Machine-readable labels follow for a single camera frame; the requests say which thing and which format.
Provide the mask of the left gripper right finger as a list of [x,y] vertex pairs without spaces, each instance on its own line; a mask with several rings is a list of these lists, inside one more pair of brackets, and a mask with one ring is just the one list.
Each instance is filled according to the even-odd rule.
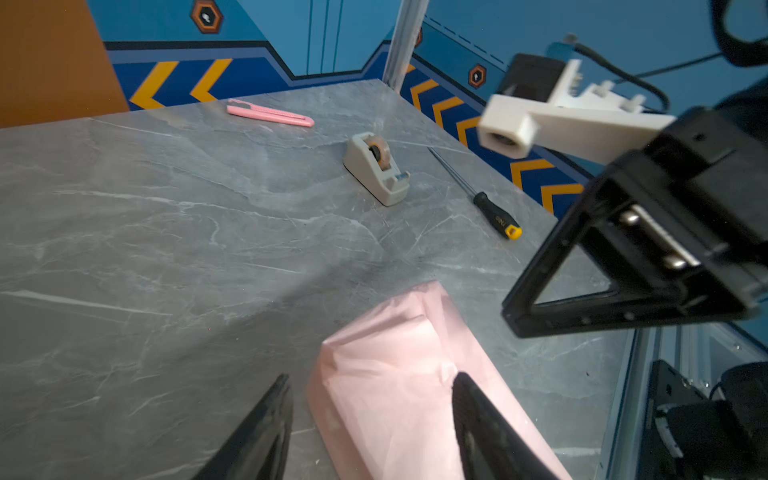
[[556,479],[555,473],[464,372],[458,373],[453,381],[452,412],[466,479]]

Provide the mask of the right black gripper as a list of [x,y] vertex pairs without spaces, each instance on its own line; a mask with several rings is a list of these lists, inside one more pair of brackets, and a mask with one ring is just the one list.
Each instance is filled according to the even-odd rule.
[[[542,301],[573,253],[608,279]],[[522,338],[751,318],[767,297],[767,82],[697,107],[607,167],[505,298]]]

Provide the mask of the pink wrapping paper sheet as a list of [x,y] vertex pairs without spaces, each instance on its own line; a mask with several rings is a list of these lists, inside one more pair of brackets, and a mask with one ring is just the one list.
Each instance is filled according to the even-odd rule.
[[437,281],[382,302],[323,341],[308,401],[338,476],[463,478],[452,409],[461,372],[556,478],[569,478]]

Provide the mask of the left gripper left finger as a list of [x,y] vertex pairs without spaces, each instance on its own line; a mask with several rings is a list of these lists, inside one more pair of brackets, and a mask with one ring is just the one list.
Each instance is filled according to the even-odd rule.
[[282,479],[293,407],[289,376],[281,374],[193,479]]

